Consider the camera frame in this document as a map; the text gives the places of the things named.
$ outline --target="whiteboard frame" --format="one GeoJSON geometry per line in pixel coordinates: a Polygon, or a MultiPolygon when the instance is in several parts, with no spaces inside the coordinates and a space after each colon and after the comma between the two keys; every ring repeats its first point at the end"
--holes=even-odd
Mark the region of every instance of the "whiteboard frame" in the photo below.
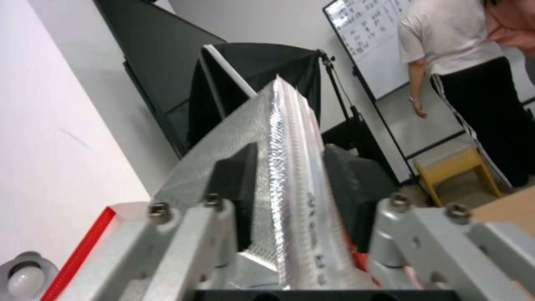
{"type": "Polygon", "coordinates": [[[329,2],[329,4],[327,4],[326,6],[323,7],[323,14],[325,15],[325,17],[327,18],[327,20],[329,21],[329,24],[331,24],[331,27],[332,29],[334,30],[334,32],[336,33],[336,36],[338,37],[338,40],[340,41],[340,43],[342,43],[342,46],[344,48],[344,50],[346,51],[347,55],[349,56],[349,58],[351,59],[351,62],[353,63],[353,75],[354,76],[357,76],[358,80],[361,82],[362,84],[362,87],[364,87],[364,90],[366,91],[366,94],[368,95],[368,97],[370,98],[371,102],[372,103],[375,103],[376,101],[379,101],[387,96],[389,96],[390,94],[392,94],[393,92],[396,92],[397,90],[405,87],[409,81],[406,81],[404,84],[401,84],[399,85],[398,87],[395,87],[393,88],[391,91],[385,93],[384,95],[382,95],[381,97],[377,98],[375,96],[375,94],[372,92],[370,86],[368,85],[368,82],[366,81],[366,79],[364,78],[364,75],[362,75],[362,72],[361,70],[358,68],[358,64],[357,62],[355,61],[355,59],[353,58],[353,56],[351,55],[351,52],[349,52],[349,49],[347,49],[347,46],[344,44],[343,42],[343,39],[342,37],[340,36],[340,33],[338,32],[338,30],[336,29],[335,25],[333,24],[331,18],[329,17],[329,14],[327,13],[327,8],[329,6],[331,6],[334,2],[336,1],[339,1],[339,0],[332,0],[331,2],[329,2]]]}

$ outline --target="light stand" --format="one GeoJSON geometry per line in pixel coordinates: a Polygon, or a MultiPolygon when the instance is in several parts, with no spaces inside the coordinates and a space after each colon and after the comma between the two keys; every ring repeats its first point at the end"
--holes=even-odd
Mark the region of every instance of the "light stand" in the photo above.
{"type": "Polygon", "coordinates": [[[358,151],[358,155],[362,158],[371,159],[379,163],[384,170],[388,173],[390,178],[397,184],[400,185],[400,182],[398,181],[398,178],[396,177],[394,170],[392,170],[392,167],[390,166],[388,160],[386,160],[385,154],[379,147],[379,144],[377,144],[377,141],[375,140],[375,137],[370,131],[370,128],[366,124],[364,118],[362,115],[358,112],[357,108],[349,101],[349,109],[351,110],[351,113],[353,114],[353,117],[349,117],[349,114],[347,112],[346,106],[343,103],[342,96],[340,94],[340,90],[338,89],[338,85],[336,83],[336,80],[334,78],[333,70],[334,70],[334,56],[329,58],[327,53],[325,53],[323,50],[318,49],[319,57],[322,59],[322,63],[325,66],[325,71],[327,71],[327,75],[329,76],[329,79],[331,80],[331,84],[334,89],[334,93],[337,96],[338,103],[340,104],[340,108],[342,109],[342,113],[344,115],[344,118],[346,119],[347,124],[347,131],[348,135],[350,137],[350,145],[351,147],[354,147],[358,151]]]}

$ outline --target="light bulb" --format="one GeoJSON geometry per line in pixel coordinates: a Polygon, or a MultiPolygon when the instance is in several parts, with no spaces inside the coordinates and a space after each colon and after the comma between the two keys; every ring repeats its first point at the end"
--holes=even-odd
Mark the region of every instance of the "light bulb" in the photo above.
{"type": "Polygon", "coordinates": [[[16,298],[26,300],[41,290],[44,284],[44,272],[33,266],[16,271],[7,283],[7,291],[16,298]]]}

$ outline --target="wooden stool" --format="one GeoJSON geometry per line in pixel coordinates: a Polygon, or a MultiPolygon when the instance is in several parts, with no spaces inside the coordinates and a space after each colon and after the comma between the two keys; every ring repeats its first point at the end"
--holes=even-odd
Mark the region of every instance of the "wooden stool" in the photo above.
{"type": "Polygon", "coordinates": [[[434,185],[475,169],[480,183],[492,194],[501,197],[491,173],[479,155],[477,149],[470,143],[451,140],[420,156],[414,158],[414,166],[418,170],[434,203],[442,207],[442,202],[434,189],[434,185]]]}

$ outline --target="black softbox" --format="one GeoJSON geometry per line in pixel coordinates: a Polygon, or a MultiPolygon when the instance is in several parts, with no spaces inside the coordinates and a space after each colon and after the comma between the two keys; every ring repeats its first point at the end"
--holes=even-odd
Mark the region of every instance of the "black softbox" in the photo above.
{"type": "Polygon", "coordinates": [[[188,140],[193,146],[279,75],[308,100],[319,122],[319,53],[297,47],[227,43],[205,46],[193,75],[188,140]]]}

